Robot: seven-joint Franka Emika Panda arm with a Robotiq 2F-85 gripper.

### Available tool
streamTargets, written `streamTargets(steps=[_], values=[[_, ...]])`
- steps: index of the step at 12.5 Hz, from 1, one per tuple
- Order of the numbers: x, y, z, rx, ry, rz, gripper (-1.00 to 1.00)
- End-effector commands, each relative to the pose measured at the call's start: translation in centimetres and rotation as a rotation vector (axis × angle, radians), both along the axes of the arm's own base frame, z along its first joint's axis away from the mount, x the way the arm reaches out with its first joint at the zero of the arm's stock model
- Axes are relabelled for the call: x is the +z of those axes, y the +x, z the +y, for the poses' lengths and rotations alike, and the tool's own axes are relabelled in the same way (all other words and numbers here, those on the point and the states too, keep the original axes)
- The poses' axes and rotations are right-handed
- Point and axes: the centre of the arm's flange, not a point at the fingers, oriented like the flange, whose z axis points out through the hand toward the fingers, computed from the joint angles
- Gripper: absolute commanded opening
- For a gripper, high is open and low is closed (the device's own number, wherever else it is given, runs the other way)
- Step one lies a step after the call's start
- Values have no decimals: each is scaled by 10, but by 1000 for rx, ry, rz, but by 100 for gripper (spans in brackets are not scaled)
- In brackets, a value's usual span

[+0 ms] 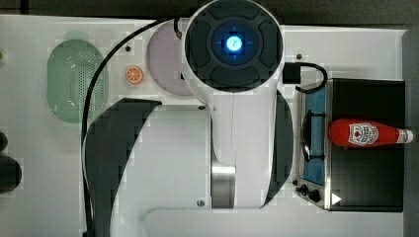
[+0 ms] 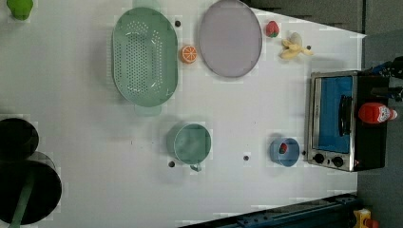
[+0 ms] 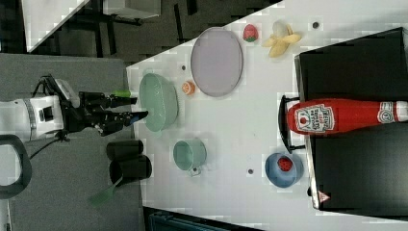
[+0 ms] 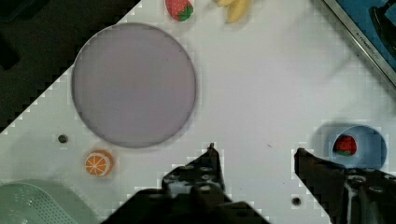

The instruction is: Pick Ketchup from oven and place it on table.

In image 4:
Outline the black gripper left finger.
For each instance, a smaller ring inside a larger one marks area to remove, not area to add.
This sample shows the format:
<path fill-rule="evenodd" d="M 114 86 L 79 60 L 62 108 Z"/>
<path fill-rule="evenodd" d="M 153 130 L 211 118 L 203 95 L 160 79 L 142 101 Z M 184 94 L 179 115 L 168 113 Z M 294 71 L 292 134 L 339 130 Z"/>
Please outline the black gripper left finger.
<path fill-rule="evenodd" d="M 245 202 L 225 193 L 219 153 L 213 145 L 162 179 L 158 189 L 142 189 L 102 224 L 268 224 Z"/>

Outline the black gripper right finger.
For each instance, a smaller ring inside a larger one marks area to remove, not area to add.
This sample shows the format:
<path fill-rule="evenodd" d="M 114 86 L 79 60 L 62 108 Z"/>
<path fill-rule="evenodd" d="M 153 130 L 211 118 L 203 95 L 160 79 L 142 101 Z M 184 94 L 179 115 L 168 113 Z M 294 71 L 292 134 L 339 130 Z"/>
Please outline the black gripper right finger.
<path fill-rule="evenodd" d="M 303 148 L 293 158 L 295 174 L 332 224 L 396 224 L 394 175 L 372 168 L 346 168 Z"/>

